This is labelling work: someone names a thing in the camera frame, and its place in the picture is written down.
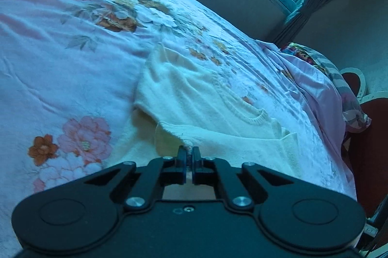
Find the flower center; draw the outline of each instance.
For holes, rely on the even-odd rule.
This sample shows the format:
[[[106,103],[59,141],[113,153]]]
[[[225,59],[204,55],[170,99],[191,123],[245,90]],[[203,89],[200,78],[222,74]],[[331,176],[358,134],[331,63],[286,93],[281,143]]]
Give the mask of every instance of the flower center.
[[[82,141],[81,146],[85,152],[88,152],[90,150],[90,142],[89,141]]]

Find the cream sweater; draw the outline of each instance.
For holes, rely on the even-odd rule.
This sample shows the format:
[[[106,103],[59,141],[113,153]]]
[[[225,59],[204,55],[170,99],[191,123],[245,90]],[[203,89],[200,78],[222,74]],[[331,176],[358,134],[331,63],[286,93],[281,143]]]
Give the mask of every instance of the cream sweater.
[[[176,156],[179,145],[241,167],[253,161],[300,178],[296,133],[244,102],[217,73],[159,44],[145,63],[135,110],[108,165]]]

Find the bed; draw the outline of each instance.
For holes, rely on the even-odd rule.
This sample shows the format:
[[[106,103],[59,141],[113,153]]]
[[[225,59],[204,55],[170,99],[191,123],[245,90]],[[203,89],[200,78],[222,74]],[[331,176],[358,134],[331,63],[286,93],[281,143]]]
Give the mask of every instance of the bed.
[[[356,199],[331,81],[195,0],[0,0],[0,42],[1,257],[20,250],[18,202],[106,167],[158,43],[297,132],[300,179]]]

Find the bed sheet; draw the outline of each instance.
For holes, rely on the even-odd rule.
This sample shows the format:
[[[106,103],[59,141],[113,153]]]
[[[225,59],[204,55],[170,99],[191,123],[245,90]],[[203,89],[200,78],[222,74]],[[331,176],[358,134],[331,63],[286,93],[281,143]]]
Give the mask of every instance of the bed sheet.
[[[18,202],[104,168],[159,42],[297,132],[301,179],[356,198],[283,61],[195,0],[0,0],[0,42],[0,257]]]

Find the pink flower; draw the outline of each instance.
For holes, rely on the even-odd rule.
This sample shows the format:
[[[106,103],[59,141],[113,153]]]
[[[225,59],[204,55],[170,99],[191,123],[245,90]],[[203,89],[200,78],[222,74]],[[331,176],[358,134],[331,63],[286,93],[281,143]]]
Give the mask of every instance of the pink flower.
[[[104,118],[85,116],[80,122],[70,119],[62,129],[65,134],[58,137],[59,147],[66,153],[80,155],[85,164],[101,162],[111,154],[111,132]]]
[[[100,163],[85,165],[82,157],[74,153],[48,159],[40,168],[38,178],[33,183],[34,192],[53,188],[100,170],[102,170]]]

